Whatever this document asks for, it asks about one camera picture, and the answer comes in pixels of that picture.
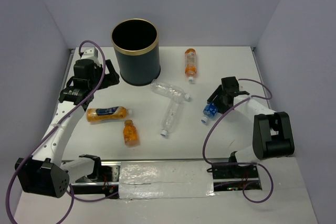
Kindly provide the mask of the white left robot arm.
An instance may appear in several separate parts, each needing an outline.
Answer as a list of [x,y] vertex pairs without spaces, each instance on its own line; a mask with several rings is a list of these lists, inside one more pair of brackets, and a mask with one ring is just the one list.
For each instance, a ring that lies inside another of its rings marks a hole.
[[95,155],[82,154],[71,162],[62,162],[64,150],[79,120],[83,117],[93,97],[89,93],[100,84],[105,89],[119,83],[110,60],[109,71],[103,75],[103,66],[98,60],[77,60],[72,76],[61,90],[56,114],[48,128],[52,132],[26,163],[19,158],[15,164],[18,179],[26,193],[60,198],[68,186],[82,177],[97,181],[102,177],[101,159]]

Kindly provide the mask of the blue label water bottle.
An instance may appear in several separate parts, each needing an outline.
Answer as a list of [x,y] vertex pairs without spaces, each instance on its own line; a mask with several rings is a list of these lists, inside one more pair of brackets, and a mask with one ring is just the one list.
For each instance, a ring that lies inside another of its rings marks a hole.
[[207,104],[203,110],[203,116],[201,118],[201,122],[203,124],[207,124],[208,121],[212,120],[217,113],[218,108],[213,103]]

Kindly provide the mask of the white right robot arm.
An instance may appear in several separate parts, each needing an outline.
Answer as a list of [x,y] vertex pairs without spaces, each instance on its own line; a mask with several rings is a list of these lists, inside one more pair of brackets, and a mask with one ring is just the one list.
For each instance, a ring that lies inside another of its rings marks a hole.
[[[269,96],[253,95],[242,90],[239,81],[251,81],[261,85],[267,90]],[[252,79],[225,77],[221,84],[207,100],[208,105],[213,105],[221,114],[205,139],[202,155],[208,139],[221,120],[232,111],[237,111],[253,124],[252,143],[250,146],[232,152],[228,162],[215,163],[212,169],[228,166],[228,171],[233,177],[240,177],[246,172],[247,167],[258,165],[260,161],[290,156],[295,152],[290,117],[286,112],[276,112],[263,106],[257,99],[271,100],[272,93],[264,84]]]

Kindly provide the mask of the large orange milk tea bottle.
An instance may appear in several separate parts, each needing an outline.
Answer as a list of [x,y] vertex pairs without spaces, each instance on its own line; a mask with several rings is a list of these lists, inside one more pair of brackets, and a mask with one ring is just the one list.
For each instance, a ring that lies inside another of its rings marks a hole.
[[106,109],[88,109],[86,111],[86,119],[90,123],[96,123],[106,120],[123,120],[132,114],[132,109],[114,106]]

